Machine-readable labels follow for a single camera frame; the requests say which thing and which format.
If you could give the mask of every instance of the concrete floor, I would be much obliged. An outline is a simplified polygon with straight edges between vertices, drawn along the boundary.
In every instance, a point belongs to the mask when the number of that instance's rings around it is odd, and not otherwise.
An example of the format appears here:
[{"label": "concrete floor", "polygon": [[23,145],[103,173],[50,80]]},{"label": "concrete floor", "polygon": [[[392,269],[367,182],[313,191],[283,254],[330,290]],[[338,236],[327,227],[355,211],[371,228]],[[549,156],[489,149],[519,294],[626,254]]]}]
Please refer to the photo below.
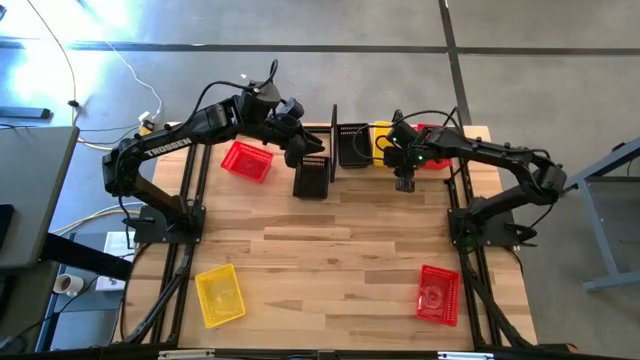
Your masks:
[{"label": "concrete floor", "polygon": [[[437,0],[32,1],[68,41],[446,45]],[[9,10],[0,21],[0,35],[49,38],[25,2],[3,4]],[[448,4],[458,46],[640,47],[636,21],[640,2],[634,0],[449,0]],[[206,83],[239,81],[241,73],[261,78],[273,58],[280,60],[278,86],[283,94],[303,102],[307,121],[328,120],[334,103],[342,122],[389,118],[396,108],[448,110],[456,104],[446,54],[124,52],[123,56],[164,99],[163,121],[183,120]],[[114,53],[70,51],[70,57],[78,100],[85,107],[80,128],[133,124],[141,112],[155,110],[155,98],[133,81]],[[52,43],[0,49],[0,64],[1,103],[47,106],[56,114],[52,125],[69,123],[65,103],[71,97],[70,77]],[[640,134],[639,65],[635,56],[460,56],[473,124],[488,125],[496,142],[548,149],[569,174]],[[229,89],[214,88],[205,103],[230,94]],[[86,133],[87,138],[102,141],[120,135],[119,131]],[[115,204],[102,190],[101,155],[76,147],[52,229]],[[143,173],[150,176],[153,164],[145,165]],[[631,172],[640,174],[640,163]],[[505,187],[514,184],[510,174],[502,175]],[[528,224],[542,210],[519,209],[515,217]],[[594,294],[582,290],[581,282],[603,275],[604,266],[585,217],[572,215],[581,213],[580,200],[567,196],[540,224],[535,239],[540,246],[521,253],[539,341],[571,342],[586,353],[637,357],[640,288]],[[81,230],[120,230],[119,221],[111,217]]]}]

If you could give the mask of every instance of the desk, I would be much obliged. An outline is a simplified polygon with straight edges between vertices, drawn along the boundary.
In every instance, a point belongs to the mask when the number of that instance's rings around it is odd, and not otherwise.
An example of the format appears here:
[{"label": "desk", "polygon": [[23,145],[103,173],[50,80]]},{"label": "desk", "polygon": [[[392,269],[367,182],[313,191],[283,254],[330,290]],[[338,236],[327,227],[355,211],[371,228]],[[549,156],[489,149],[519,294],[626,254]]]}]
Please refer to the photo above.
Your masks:
[{"label": "desk", "polygon": [[[489,140],[484,126],[465,131]],[[213,148],[205,231],[196,247],[180,347],[472,349],[463,291],[456,327],[414,316],[421,265],[460,270],[446,221],[450,205],[442,180],[449,170],[419,171],[416,192],[405,194],[394,190],[389,169],[338,167],[328,199],[301,200],[291,196],[294,170],[285,166],[277,147],[266,147],[276,156],[259,185],[220,168],[231,144]],[[186,153],[158,158],[153,182],[170,194],[180,190]],[[470,171],[476,196],[502,190],[496,168],[472,162]],[[157,298],[166,252],[167,245],[154,244],[138,260],[126,299],[129,333]],[[536,343],[517,262],[501,248],[486,253],[497,303]],[[236,268],[247,314],[205,329],[193,275],[227,263]],[[163,339],[173,307],[167,307]],[[488,339],[481,305],[479,313]]]},{"label": "desk", "polygon": [[40,258],[79,133],[75,126],[0,130],[0,204],[15,208],[0,269]]}]

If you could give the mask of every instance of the red plastic basket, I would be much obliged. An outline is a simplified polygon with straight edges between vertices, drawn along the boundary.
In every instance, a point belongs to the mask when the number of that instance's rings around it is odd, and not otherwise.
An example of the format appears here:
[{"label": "red plastic basket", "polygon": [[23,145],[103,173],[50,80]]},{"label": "red plastic basket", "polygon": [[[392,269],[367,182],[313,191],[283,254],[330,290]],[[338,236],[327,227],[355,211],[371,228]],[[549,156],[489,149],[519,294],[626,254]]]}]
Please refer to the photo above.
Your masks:
[{"label": "red plastic basket", "polygon": [[220,166],[260,184],[267,176],[272,159],[273,154],[268,151],[235,141]]},{"label": "red plastic basket", "polygon": [[455,271],[422,265],[416,316],[441,324],[458,323],[458,291],[460,274]]},{"label": "red plastic basket", "polygon": [[[417,130],[420,131],[424,127],[440,127],[440,125],[430,125],[430,124],[418,124]],[[443,159],[440,161],[428,160],[426,164],[422,167],[423,169],[431,169],[431,170],[441,170],[444,168],[448,168],[451,166],[451,159]]]}]

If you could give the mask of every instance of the gray table frame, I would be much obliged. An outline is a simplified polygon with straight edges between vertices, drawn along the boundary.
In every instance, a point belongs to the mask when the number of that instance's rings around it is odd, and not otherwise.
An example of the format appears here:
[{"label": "gray table frame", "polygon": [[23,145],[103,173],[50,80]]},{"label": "gray table frame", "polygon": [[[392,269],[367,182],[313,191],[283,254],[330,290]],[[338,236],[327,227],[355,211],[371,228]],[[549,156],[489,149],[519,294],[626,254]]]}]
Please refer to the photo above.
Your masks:
[{"label": "gray table frame", "polygon": [[616,263],[609,241],[602,225],[602,217],[599,215],[592,192],[589,190],[589,181],[596,177],[602,177],[618,167],[640,156],[640,137],[617,148],[595,164],[582,170],[569,178],[564,192],[578,190],[582,197],[589,222],[595,232],[598,247],[602,253],[608,275],[586,281],[582,285],[586,291],[612,288],[616,286],[640,284],[640,271],[623,272]]}]

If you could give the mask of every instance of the black mesh basket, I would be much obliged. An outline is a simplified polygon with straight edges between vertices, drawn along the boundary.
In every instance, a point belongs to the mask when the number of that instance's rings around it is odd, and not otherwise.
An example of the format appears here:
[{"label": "black mesh basket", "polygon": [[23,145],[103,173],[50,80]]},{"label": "black mesh basket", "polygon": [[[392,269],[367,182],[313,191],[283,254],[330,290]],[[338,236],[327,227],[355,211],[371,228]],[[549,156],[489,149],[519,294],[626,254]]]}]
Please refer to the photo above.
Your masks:
[{"label": "black mesh basket", "polygon": [[371,157],[371,137],[369,128],[365,128],[356,135],[358,129],[368,124],[340,124],[338,125],[338,163],[346,169],[365,168],[373,164]]},{"label": "black mesh basket", "polygon": [[328,157],[305,156],[296,168],[293,196],[303,199],[326,199],[329,194],[331,164]]}]

